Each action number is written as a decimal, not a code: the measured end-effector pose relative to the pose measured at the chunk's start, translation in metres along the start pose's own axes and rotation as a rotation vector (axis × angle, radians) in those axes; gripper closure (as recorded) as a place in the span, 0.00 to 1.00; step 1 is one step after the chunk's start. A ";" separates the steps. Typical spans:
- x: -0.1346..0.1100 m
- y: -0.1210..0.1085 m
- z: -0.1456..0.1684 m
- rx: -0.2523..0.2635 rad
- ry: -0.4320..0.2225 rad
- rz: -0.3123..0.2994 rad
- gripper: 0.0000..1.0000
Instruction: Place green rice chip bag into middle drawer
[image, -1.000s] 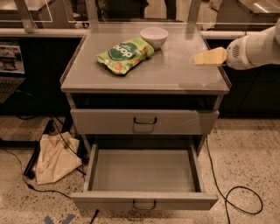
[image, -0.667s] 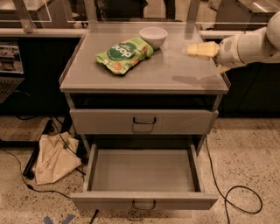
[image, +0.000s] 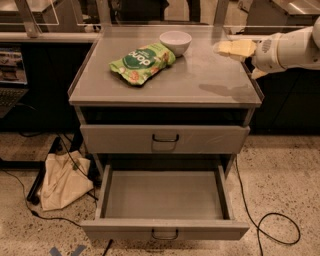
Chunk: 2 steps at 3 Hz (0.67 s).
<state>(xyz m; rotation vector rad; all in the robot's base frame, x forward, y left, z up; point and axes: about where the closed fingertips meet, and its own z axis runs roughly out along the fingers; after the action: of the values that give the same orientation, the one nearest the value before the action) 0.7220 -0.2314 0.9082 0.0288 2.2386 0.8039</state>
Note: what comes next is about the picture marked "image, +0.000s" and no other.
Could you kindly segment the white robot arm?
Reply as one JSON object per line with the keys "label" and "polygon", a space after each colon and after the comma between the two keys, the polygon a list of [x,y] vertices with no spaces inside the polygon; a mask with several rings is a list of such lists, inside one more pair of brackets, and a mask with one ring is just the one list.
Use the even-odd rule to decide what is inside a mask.
{"label": "white robot arm", "polygon": [[319,70],[320,17],[313,26],[288,33],[275,33],[259,41],[220,41],[214,44],[213,51],[239,62],[251,58],[253,79],[291,68]]}

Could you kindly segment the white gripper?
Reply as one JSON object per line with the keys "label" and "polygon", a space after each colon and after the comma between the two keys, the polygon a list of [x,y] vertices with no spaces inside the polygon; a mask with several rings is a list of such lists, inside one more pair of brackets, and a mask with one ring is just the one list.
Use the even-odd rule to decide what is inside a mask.
{"label": "white gripper", "polygon": [[213,51],[223,56],[252,57],[252,64],[255,69],[251,73],[252,79],[259,79],[267,73],[285,71],[280,64],[278,48],[282,33],[272,34],[257,44],[249,39],[220,41],[214,44]]}

